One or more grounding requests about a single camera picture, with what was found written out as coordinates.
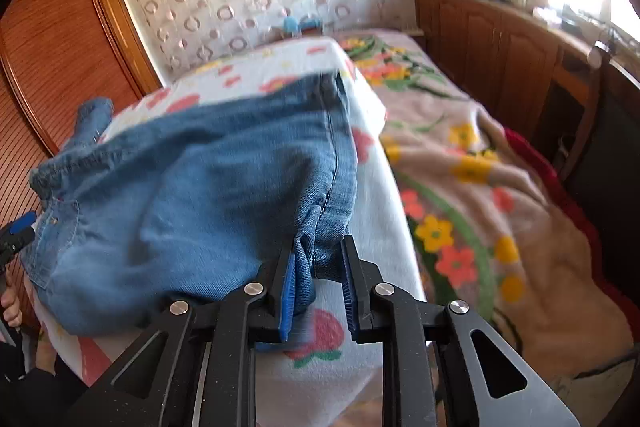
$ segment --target metal screw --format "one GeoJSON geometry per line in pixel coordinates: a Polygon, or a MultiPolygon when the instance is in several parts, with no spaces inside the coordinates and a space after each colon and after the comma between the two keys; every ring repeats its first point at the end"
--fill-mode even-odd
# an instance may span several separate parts
{"type": "Polygon", "coordinates": [[[171,306],[169,306],[169,311],[174,315],[185,314],[188,309],[189,305],[185,301],[175,301],[171,306]]]}
{"type": "Polygon", "coordinates": [[[469,311],[469,305],[465,301],[457,299],[449,303],[449,309],[458,315],[464,315],[469,311]]]}
{"type": "Polygon", "coordinates": [[[247,295],[260,295],[263,290],[264,286],[262,286],[259,282],[250,282],[244,287],[244,293],[246,293],[247,295]]]}
{"type": "Polygon", "coordinates": [[[394,291],[396,291],[396,289],[388,282],[376,284],[376,293],[378,295],[392,295],[394,291]]]}

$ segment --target jeans pocket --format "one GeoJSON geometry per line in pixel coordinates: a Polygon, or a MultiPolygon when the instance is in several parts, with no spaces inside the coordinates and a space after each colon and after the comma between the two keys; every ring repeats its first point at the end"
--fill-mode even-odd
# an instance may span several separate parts
{"type": "Polygon", "coordinates": [[[23,258],[29,279],[40,288],[47,288],[60,256],[76,238],[79,214],[77,201],[48,201],[33,250],[28,259],[23,258]]]}

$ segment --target blue denim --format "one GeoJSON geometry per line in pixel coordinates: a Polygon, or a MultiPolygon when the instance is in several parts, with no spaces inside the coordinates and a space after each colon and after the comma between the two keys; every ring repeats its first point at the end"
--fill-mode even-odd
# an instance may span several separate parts
{"type": "Polygon", "coordinates": [[[190,108],[96,143],[108,100],[30,176],[42,200],[22,263],[76,335],[144,325],[174,299],[222,299],[290,245],[295,309],[339,280],[356,152],[338,73],[261,98],[190,108]]]}

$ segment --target pink blanket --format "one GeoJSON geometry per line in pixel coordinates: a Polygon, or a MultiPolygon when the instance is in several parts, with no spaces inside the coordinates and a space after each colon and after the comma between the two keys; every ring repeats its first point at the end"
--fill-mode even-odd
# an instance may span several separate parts
{"type": "Polygon", "coordinates": [[[470,302],[548,383],[626,353],[630,328],[593,281],[590,242],[514,151],[507,135],[518,137],[408,37],[340,44],[386,107],[381,142],[430,300],[470,302]]]}

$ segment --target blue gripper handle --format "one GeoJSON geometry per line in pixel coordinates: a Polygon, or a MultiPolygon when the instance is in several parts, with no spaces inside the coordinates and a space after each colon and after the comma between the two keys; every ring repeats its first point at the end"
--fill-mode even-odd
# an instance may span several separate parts
{"type": "Polygon", "coordinates": [[[16,233],[20,233],[22,230],[26,229],[33,225],[36,222],[37,216],[36,213],[31,211],[24,214],[24,216],[16,219],[11,227],[9,228],[9,233],[14,235],[16,233]]]}

